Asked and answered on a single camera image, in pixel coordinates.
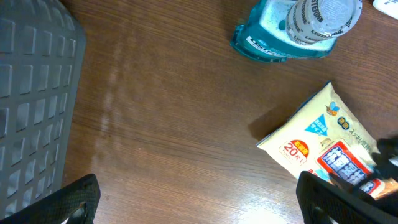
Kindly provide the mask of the cream and blue snack bag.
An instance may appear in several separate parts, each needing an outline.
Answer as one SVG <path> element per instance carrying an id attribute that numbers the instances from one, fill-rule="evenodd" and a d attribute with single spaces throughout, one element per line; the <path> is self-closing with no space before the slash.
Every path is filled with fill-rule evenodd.
<path id="1" fill-rule="evenodd" d="M 373 173 L 377 141 L 328 82 L 257 147 L 298 178 L 303 171 L 358 184 Z"/>

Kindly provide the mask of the teal mouthwash bottle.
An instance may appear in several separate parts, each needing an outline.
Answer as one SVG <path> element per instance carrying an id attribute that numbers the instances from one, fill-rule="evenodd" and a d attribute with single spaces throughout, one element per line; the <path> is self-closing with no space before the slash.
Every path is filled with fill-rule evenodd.
<path id="1" fill-rule="evenodd" d="M 258 62 L 324 58 L 358 22 L 362 0 L 260 0 L 230 45 Z"/>

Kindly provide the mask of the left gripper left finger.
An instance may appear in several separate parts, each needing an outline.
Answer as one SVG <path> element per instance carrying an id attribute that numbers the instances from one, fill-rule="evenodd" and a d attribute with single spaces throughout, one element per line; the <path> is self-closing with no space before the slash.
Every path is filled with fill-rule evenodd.
<path id="1" fill-rule="evenodd" d="M 3 224 L 93 224 L 101 198 L 98 180 L 87 174 L 27 208 L 1 220 Z"/>

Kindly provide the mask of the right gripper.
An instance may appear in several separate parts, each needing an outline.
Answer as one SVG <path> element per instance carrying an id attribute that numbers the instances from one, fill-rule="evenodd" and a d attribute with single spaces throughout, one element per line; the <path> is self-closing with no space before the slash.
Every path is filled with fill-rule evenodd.
<path id="1" fill-rule="evenodd" d="M 362 186 L 376 179 L 392 179 L 397 183 L 397 136 L 389 139 L 379 139 L 377 141 L 377 148 L 379 149 L 379 153 L 372 153 L 373 161 L 376 163 L 373 173 L 367 175 L 358 184 L 351 184 L 335 174 L 330 174 L 330 179 L 341 190 L 374 205 L 386 213 L 397 215 L 397 189 L 377 200 L 374 200 L 370 195 L 361 190 Z"/>

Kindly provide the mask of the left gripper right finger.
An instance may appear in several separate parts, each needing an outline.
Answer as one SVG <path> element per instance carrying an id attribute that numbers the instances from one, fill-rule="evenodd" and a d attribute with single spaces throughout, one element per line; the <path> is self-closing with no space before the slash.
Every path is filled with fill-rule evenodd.
<path id="1" fill-rule="evenodd" d="M 378 200 L 352 184 L 333 185 L 310 172 L 301 172 L 297 200 L 305 223 L 397 223 L 397 192 Z"/>

